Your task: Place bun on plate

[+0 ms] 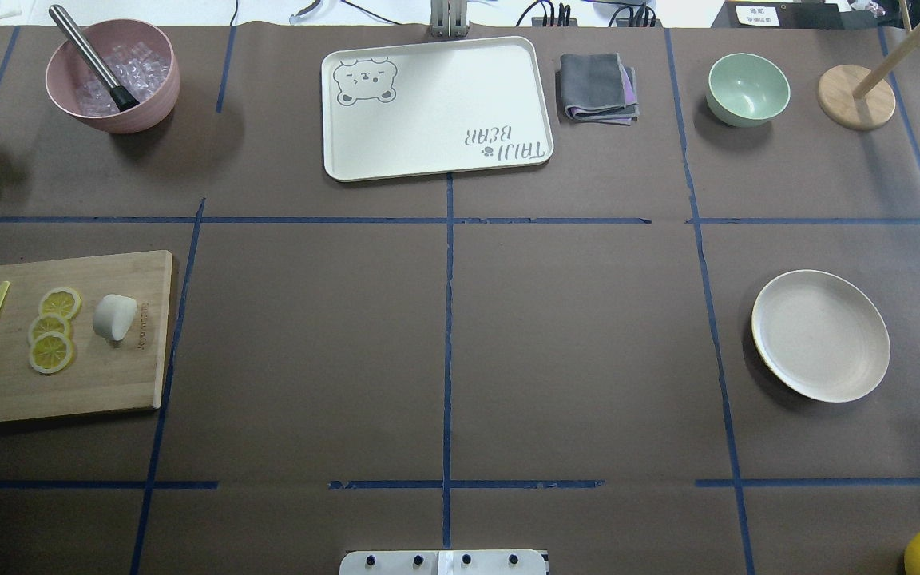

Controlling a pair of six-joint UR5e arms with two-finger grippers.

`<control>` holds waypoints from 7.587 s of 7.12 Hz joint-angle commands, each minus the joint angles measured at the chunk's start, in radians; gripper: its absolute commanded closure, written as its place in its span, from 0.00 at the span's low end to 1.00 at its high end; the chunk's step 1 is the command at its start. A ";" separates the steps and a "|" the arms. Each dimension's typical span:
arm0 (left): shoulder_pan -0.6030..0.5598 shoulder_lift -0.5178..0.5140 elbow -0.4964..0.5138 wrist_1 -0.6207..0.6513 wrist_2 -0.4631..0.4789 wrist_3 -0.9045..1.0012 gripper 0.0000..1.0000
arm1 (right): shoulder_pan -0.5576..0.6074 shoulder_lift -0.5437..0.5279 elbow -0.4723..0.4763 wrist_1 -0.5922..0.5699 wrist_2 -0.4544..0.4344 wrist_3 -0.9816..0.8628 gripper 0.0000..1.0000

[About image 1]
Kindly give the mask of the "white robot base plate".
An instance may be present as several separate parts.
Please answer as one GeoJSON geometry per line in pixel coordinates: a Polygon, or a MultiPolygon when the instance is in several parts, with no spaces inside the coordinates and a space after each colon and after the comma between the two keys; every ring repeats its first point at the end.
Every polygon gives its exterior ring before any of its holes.
{"type": "Polygon", "coordinates": [[[363,550],[350,552],[339,574],[548,574],[547,552],[535,549],[363,550]]]}

